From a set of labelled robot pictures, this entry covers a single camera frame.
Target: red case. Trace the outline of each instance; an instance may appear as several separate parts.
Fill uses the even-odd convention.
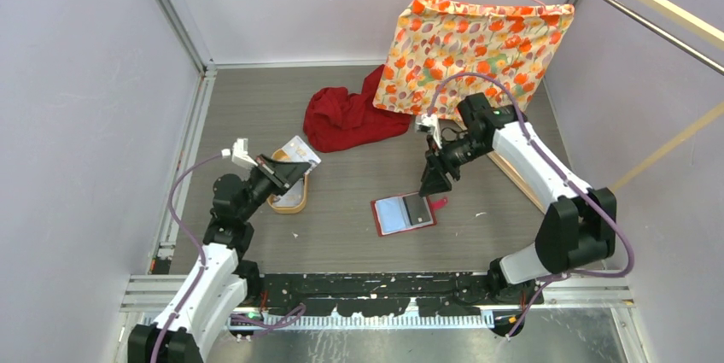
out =
[[[432,208],[432,202],[430,201],[429,196],[426,196],[425,199],[427,200],[428,206],[429,206],[429,208],[430,208],[430,216],[432,216],[432,223],[431,223],[430,225],[418,226],[418,227],[416,227],[416,228],[405,229],[404,231],[392,232],[392,233],[388,233],[387,235],[383,235],[383,234],[382,234],[382,226],[380,225],[380,220],[379,220],[379,217],[377,216],[377,209],[375,208],[375,202],[381,201],[382,199],[393,198],[393,197],[395,197],[395,196],[408,196],[408,195],[411,195],[411,194],[417,194],[417,192],[412,192],[412,193],[407,193],[407,194],[399,194],[399,195],[392,195],[392,196],[385,196],[384,198],[380,198],[380,199],[376,199],[376,200],[374,200],[374,201],[370,201],[370,206],[372,207],[372,215],[373,215],[374,218],[375,218],[375,226],[377,227],[377,235],[378,235],[379,237],[388,237],[388,236],[390,236],[390,235],[395,235],[395,234],[402,233],[402,232],[416,231],[416,230],[418,230],[418,229],[427,228],[428,226],[435,226],[435,225],[437,225],[437,218],[435,217],[435,210],[433,210],[433,208]]]

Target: gray floor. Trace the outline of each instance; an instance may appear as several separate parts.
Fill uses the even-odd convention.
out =
[[[219,71],[213,88],[198,159],[249,138],[257,155],[272,152],[301,130],[305,109],[327,86],[360,90],[373,67],[298,67]],[[539,136],[567,162],[546,93],[527,111]],[[528,245],[542,214],[487,158],[462,168],[463,178],[447,194],[438,225],[378,237],[370,201],[419,188],[424,135],[397,138],[347,151],[320,154],[310,175],[309,199],[300,214],[281,215],[264,206],[251,219],[256,231],[246,259],[264,272],[485,271],[488,262]],[[193,175],[184,220],[198,237],[211,207],[213,181],[224,173],[246,174],[228,161]],[[179,234],[171,272],[187,273],[196,259],[190,240]]]
[[[626,361],[608,309],[534,309],[520,336],[499,344],[488,330],[277,331],[251,343],[225,333],[208,363]]]

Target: red garment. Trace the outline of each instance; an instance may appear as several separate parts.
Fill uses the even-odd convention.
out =
[[[323,88],[314,94],[304,116],[304,133],[320,152],[350,149],[404,134],[411,115],[372,106],[384,66],[365,78],[361,94],[348,94],[345,87]]]

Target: clothes rail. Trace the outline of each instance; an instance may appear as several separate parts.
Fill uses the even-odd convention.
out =
[[[724,75],[724,67],[723,67],[721,64],[719,64],[718,62],[712,60],[711,58],[709,58],[708,56],[706,56],[705,54],[703,54],[701,51],[696,50],[695,48],[691,47],[691,45],[685,43],[684,41],[682,41],[681,39],[677,38],[677,37],[674,36],[673,34],[667,32],[666,30],[664,30],[664,29],[661,28],[660,26],[654,24],[654,23],[651,22],[650,20],[646,19],[644,16],[642,16],[642,15],[636,13],[635,11],[629,9],[628,7],[626,7],[624,4],[622,4],[622,3],[619,2],[618,0],[603,0],[603,1],[606,2],[606,3],[608,3],[609,5],[611,5],[611,6],[614,7],[615,9],[621,11],[622,13],[624,13],[625,15],[627,15],[629,18],[631,18],[632,20],[634,20],[634,21],[636,21],[637,23],[639,23],[641,26],[644,26],[644,27],[646,27],[647,29],[651,30],[651,31],[654,32],[657,36],[659,36],[659,37],[665,39],[666,41],[670,42],[671,44],[675,45],[675,46],[678,47],[680,50],[683,50],[683,51],[686,52],[689,56],[692,56],[692,57],[694,57],[695,59],[699,60],[699,61],[702,62],[705,66],[711,68],[712,70],[718,72],[718,73],[721,74],[721,75]]]

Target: orange flower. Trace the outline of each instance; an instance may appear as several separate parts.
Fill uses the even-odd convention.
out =
[[[416,32],[420,29],[420,27],[423,26],[423,21],[420,19],[415,19],[412,21],[412,24],[410,25],[410,29]]]
[[[439,68],[433,68],[430,70],[430,75],[433,79],[442,79],[442,70]]]
[[[550,41],[550,43],[551,43],[551,44],[556,44],[558,41],[560,41],[562,35],[563,35],[563,34],[561,34],[561,32],[555,32],[555,33],[551,34],[551,41]]]
[[[458,23],[458,32],[466,32],[470,23],[466,19],[462,19]]]
[[[521,41],[522,40],[521,40],[520,36],[513,36],[511,38],[508,38],[505,41],[505,44],[503,44],[503,48],[504,49],[514,49],[521,43]]]
[[[522,53],[527,53],[530,51],[531,45],[530,40],[528,38],[525,38],[523,42],[518,46],[518,50],[520,50]]]
[[[490,24],[490,26],[488,26],[488,28],[490,29],[491,32],[499,32],[500,30],[503,29],[503,21],[502,20],[494,21],[493,23]]]
[[[523,85],[525,82],[528,81],[528,75],[526,74],[518,74],[514,79],[513,82],[516,84]]]
[[[522,21],[516,21],[512,26],[510,26],[510,28],[508,28],[509,32],[521,32],[523,30],[525,30],[525,23]]]
[[[419,15],[423,12],[423,10],[425,10],[425,6],[422,3],[420,3],[418,0],[412,1],[412,13]]]
[[[480,74],[490,73],[490,64],[487,61],[480,61],[477,63],[476,71]]]
[[[548,26],[556,26],[561,20],[560,15],[542,15],[540,17]]]

